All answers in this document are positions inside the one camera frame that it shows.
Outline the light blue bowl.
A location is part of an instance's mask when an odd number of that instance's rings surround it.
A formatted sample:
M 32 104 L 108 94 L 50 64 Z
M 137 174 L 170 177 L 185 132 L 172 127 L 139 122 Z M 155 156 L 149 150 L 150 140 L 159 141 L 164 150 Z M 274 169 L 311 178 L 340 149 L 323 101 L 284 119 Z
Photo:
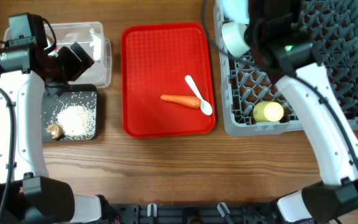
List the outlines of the light blue bowl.
M 221 0 L 220 3 L 224 14 L 232 21 L 249 24 L 249 1 L 248 0 Z

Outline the white plastic spoon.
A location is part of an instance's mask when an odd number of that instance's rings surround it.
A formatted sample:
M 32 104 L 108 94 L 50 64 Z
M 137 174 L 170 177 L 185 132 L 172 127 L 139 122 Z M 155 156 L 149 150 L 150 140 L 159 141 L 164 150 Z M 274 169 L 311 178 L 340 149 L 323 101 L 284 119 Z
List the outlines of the white plastic spoon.
M 196 86 L 196 83 L 194 81 L 194 79 L 190 76 L 187 75 L 185 77 L 185 81 L 188 84 L 188 86 L 191 88 L 191 90 L 193 91 L 193 93 L 195 94 L 195 96 L 200 100 L 201 104 L 200 104 L 200 109 L 201 111 L 207 115 L 207 116 L 211 116 L 213 113 L 213 109 L 210 103 L 208 103 L 207 101 L 205 101 L 203 99 L 203 97 L 201 96 L 201 93 L 198 89 L 198 87 Z

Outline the white tissue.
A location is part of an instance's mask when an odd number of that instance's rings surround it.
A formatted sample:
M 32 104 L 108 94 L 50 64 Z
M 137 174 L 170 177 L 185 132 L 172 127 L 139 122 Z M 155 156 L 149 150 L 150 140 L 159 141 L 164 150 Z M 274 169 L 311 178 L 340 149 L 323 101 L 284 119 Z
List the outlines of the white tissue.
M 89 30 L 92 41 L 89 46 L 93 48 L 93 59 L 100 61 L 102 51 L 102 38 L 99 33 L 96 33 L 93 28 Z

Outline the mint green bowl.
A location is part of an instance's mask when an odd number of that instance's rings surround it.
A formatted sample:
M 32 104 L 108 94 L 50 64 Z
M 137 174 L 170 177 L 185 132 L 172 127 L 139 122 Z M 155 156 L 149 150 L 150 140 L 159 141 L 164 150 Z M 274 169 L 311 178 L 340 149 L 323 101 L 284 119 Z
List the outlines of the mint green bowl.
M 250 50 L 244 37 L 246 30 L 247 26 L 238 22 L 228 22 L 222 26 L 224 44 L 234 57 L 241 57 Z

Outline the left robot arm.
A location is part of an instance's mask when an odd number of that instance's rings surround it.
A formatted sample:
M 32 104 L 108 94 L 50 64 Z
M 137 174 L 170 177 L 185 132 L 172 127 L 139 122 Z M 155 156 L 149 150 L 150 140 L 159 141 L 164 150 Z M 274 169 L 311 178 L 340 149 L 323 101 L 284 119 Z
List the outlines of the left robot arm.
M 0 223 L 104 220 L 104 197 L 76 195 L 51 179 L 42 149 L 45 88 L 66 88 L 93 59 L 79 44 L 49 44 L 50 24 L 41 16 L 18 14 L 9 25 L 12 37 L 0 49 Z

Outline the orange carrot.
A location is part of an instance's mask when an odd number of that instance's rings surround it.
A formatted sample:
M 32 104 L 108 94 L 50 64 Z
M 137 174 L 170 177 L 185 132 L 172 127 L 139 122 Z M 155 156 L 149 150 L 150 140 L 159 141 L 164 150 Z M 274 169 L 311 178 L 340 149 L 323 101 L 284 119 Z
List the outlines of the orange carrot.
M 182 95 L 162 95 L 161 100 L 187 106 L 189 108 L 199 108 L 201 100 L 195 96 L 182 96 Z

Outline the brown food scrap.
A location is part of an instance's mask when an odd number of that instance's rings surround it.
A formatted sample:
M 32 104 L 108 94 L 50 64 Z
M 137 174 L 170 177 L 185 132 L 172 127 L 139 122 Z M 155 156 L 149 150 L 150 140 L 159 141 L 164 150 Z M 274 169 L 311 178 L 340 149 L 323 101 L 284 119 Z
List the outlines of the brown food scrap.
M 57 140 L 63 136 L 63 129 L 59 124 L 51 124 L 47 127 L 47 132 L 52 135 L 52 139 Z

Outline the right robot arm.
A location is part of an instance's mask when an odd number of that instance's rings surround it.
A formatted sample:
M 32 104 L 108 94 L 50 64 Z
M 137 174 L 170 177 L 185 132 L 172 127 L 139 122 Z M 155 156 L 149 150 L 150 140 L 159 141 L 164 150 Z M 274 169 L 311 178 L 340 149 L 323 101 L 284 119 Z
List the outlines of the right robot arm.
M 295 27 L 299 1 L 250 1 L 246 41 L 258 66 L 295 111 L 313 148 L 321 181 L 277 200 L 288 223 L 325 223 L 358 209 L 358 139 L 306 32 Z

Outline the yellow plastic cup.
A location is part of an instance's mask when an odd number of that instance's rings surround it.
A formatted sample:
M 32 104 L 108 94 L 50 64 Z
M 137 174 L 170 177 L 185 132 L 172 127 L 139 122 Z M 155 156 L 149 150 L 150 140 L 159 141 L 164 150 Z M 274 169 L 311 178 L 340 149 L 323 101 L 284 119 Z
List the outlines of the yellow plastic cup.
M 256 122 L 277 122 L 283 118 L 284 109 L 281 104 L 272 101 L 257 103 L 253 109 Z

